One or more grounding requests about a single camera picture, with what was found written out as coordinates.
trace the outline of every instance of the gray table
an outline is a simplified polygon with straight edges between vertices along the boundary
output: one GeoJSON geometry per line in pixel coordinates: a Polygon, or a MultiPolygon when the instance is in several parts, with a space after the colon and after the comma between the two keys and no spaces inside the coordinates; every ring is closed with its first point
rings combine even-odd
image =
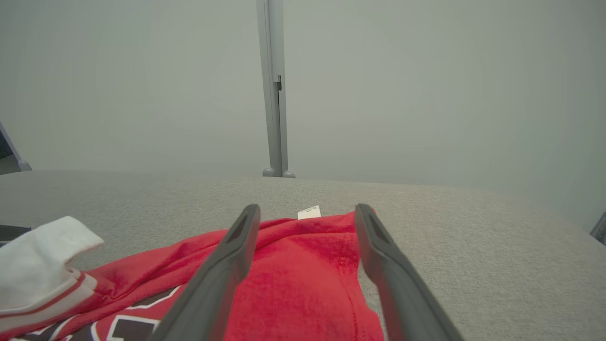
{"type": "MultiPolygon", "coordinates": [[[[34,171],[0,176],[0,224],[71,215],[105,240],[73,266],[91,269],[228,228],[249,203],[262,219],[372,205],[467,340],[606,339],[606,248],[522,200],[436,186],[199,174],[34,171]]],[[[360,272],[371,308],[375,287],[360,272]]]]}

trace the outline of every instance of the clothing tag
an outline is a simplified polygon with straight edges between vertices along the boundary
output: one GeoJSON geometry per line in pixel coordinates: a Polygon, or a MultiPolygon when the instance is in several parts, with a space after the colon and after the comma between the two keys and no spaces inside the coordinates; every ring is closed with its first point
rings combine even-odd
{"type": "Polygon", "coordinates": [[[303,211],[299,211],[297,213],[297,217],[299,220],[307,219],[307,218],[319,218],[322,215],[320,214],[320,206],[316,205],[310,207],[308,209],[304,209],[303,211]]]}

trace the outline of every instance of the gray wall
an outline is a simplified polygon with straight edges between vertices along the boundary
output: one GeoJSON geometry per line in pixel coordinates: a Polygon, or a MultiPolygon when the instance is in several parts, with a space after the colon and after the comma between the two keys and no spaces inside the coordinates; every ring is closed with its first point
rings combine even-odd
{"type": "Polygon", "coordinates": [[[606,211],[606,2],[286,1],[290,170],[606,211]]]}
{"type": "Polygon", "coordinates": [[[269,166],[254,1],[2,1],[0,122],[34,170],[269,166]]]}

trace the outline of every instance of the red fabric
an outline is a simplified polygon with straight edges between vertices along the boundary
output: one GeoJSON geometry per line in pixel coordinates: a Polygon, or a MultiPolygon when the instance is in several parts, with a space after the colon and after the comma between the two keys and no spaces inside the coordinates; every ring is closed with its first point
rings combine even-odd
{"type": "MultiPolygon", "coordinates": [[[[89,271],[98,285],[83,304],[44,323],[0,334],[0,340],[53,323],[44,331],[49,337],[73,334],[72,341],[89,339],[85,333],[96,333],[101,340],[120,337],[112,334],[125,333],[119,330],[119,319],[153,325],[185,286],[176,287],[190,280],[224,235],[198,235],[89,271]]],[[[353,213],[261,223],[225,340],[383,340],[379,319],[359,287],[358,260],[353,213]]]]}

